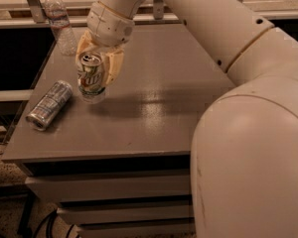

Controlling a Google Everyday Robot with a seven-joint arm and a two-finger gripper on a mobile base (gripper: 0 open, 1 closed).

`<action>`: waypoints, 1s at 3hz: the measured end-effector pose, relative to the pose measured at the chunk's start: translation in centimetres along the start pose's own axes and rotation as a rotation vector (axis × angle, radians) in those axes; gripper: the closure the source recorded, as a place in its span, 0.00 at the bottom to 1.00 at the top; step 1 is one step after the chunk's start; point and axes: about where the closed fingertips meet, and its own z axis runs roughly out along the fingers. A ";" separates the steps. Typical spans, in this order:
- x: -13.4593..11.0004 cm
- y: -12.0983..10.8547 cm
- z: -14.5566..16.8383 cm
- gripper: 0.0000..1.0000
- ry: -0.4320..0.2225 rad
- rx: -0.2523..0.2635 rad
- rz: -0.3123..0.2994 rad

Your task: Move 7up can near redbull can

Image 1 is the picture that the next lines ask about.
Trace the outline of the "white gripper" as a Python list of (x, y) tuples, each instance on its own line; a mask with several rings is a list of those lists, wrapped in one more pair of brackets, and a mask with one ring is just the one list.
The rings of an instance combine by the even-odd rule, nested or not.
[(102, 54), (104, 58), (104, 77), (102, 87), (113, 83), (118, 77), (123, 61), (122, 44), (129, 41), (134, 22), (116, 14), (99, 2), (94, 2), (87, 16), (87, 27), (79, 39), (75, 65), (77, 68), (101, 64), (100, 45), (109, 46)]

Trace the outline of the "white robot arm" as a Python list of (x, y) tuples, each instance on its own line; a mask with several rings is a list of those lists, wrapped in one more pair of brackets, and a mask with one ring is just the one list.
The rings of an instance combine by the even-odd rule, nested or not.
[[(81, 50), (128, 42), (145, 0), (97, 0)], [(237, 0), (163, 0), (235, 88), (191, 148), (198, 238), (298, 238), (298, 42)]]

